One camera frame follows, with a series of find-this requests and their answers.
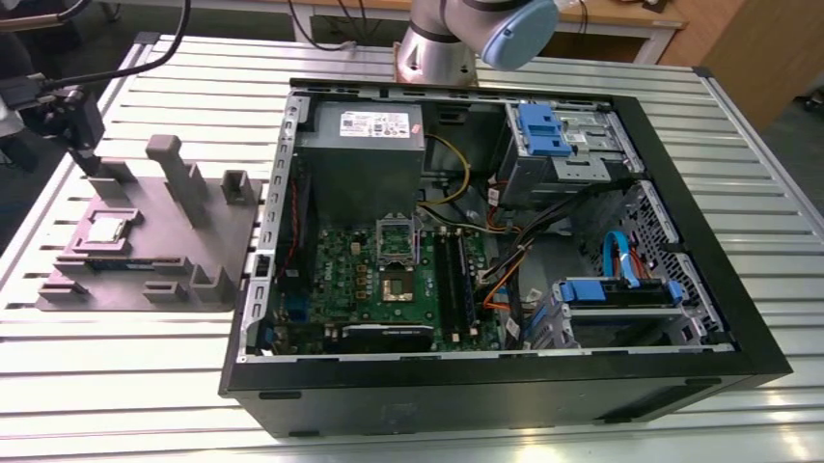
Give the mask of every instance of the label sticker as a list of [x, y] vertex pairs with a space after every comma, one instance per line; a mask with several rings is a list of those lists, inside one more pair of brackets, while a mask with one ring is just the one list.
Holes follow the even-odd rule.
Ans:
[[498, 202], [501, 201], [501, 192], [494, 188], [489, 188], [489, 205], [498, 206]]
[[508, 318], [506, 320], [506, 331], [510, 332], [510, 335], [513, 335], [513, 338], [516, 339], [518, 338], [520, 326], [512, 318]]
[[538, 289], [536, 288], [530, 289], [529, 293], [526, 294], [526, 299], [525, 299], [526, 304], [534, 304], [536, 302], [538, 302], [542, 295], [544, 293]]
[[588, 142], [588, 137], [585, 137], [584, 134], [581, 133], [565, 133], [564, 138], [566, 138], [566, 141], [569, 143], [586, 143]]
[[155, 270], [155, 266], [151, 263], [128, 263], [126, 268], [128, 270]]
[[341, 114], [341, 137], [410, 138], [410, 115], [346, 111]]

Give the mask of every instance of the wooden cabinet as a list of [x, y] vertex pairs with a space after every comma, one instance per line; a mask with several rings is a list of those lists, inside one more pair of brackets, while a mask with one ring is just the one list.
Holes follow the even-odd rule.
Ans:
[[824, 70], [824, 1], [674, 0], [690, 21], [661, 65], [711, 69], [741, 113], [768, 127]]

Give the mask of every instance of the motherboard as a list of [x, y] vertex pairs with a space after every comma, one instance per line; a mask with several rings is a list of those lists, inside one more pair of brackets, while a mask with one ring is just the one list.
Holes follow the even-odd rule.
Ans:
[[280, 353], [497, 349], [498, 322], [473, 294], [485, 266], [475, 231], [419, 231], [405, 219], [322, 228], [311, 292], [282, 300]]

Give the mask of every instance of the ram slot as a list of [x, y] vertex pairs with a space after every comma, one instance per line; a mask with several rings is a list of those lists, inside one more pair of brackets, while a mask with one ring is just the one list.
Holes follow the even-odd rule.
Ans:
[[445, 233], [435, 237], [435, 280], [438, 282], [438, 312], [441, 314], [441, 332], [446, 342], [459, 340], [457, 288], [451, 277], [451, 252], [449, 237]]
[[455, 279], [454, 286], [458, 293], [458, 326], [463, 333], [471, 334], [470, 328], [475, 325], [475, 301], [473, 300], [473, 277], [469, 270], [469, 260], [466, 259], [466, 247], [463, 245], [463, 235], [454, 236], [450, 240], [450, 251], [457, 268], [453, 270]]

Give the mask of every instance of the desk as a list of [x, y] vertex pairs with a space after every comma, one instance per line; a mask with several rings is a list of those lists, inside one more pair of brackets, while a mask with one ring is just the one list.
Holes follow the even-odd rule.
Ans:
[[[134, 5], [170, 6], [179, 0], [119, 0], [118, 3]], [[371, 19], [410, 20], [410, 5], [413, 0], [365, 0], [367, 17]], [[670, 5], [662, 14], [653, 13], [637, 4], [622, 4], [616, 0], [586, 0], [589, 9], [588, 34], [634, 37], [644, 39], [634, 63], [653, 65], [658, 62], [672, 36], [678, 29], [686, 27], [688, 21]], [[343, 16], [338, 0], [294, 0], [295, 17], [311, 35], [311, 17]], [[353, 17], [361, 16], [357, 0], [343, 0]], [[286, 0], [194, 0], [195, 8], [215, 10], [238, 10], [262, 13], [290, 14]], [[561, 13], [558, 32], [576, 33], [581, 27], [582, 10], [574, 6]], [[303, 34], [293, 23], [297, 41], [306, 41]]]
[[[135, 45], [124, 66], [158, 59], [170, 40]], [[268, 179], [290, 77], [387, 81], [391, 57], [387, 48], [186, 38], [167, 65], [110, 86], [98, 154], [132, 159], [139, 171], [148, 137], [174, 133], [206, 177], [234, 168]], [[540, 59], [517, 72], [479, 65], [479, 78], [638, 98], [796, 372], [646, 424], [274, 440], [218, 397], [231, 313], [33, 309], [94, 195], [67, 158], [0, 258], [0, 455], [638, 463], [824, 454], [824, 224], [724, 93], [688, 68], [582, 61]]]

